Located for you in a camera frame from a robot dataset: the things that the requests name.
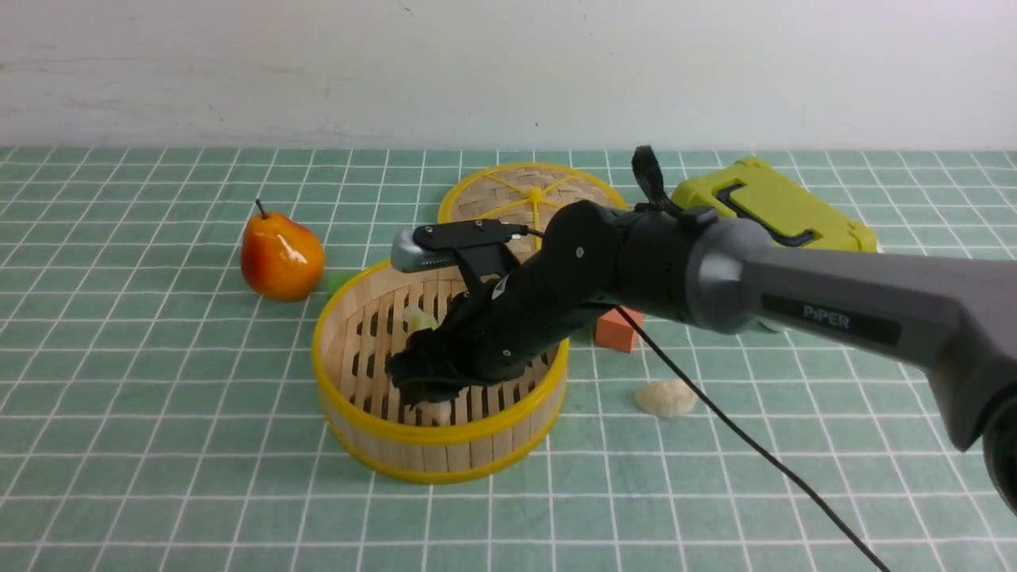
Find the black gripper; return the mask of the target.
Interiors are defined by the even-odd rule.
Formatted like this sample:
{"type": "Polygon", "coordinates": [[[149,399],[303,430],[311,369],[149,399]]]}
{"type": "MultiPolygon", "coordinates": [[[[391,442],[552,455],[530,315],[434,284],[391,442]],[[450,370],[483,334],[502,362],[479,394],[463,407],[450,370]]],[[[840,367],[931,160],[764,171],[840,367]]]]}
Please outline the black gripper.
{"type": "Polygon", "coordinates": [[[415,330],[386,365],[404,406],[447,404],[519,377],[544,351],[607,309],[633,213],[571,203],[553,214],[540,249],[483,282],[436,330],[415,330]]]}

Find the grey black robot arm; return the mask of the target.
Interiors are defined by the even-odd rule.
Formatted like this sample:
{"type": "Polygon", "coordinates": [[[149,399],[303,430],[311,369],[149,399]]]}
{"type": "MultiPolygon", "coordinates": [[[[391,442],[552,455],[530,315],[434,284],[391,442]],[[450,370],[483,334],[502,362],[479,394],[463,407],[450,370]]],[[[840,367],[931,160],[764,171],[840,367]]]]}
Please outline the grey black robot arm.
{"type": "Polygon", "coordinates": [[[523,226],[492,218],[421,226],[393,243],[400,272],[457,265],[467,293],[386,362],[404,401],[438,403],[518,377],[615,307],[738,334],[769,321],[926,374],[950,442],[981,441],[1015,507],[1016,267],[980,258],[788,249],[708,207],[634,211],[577,201],[517,261],[523,226]]]}

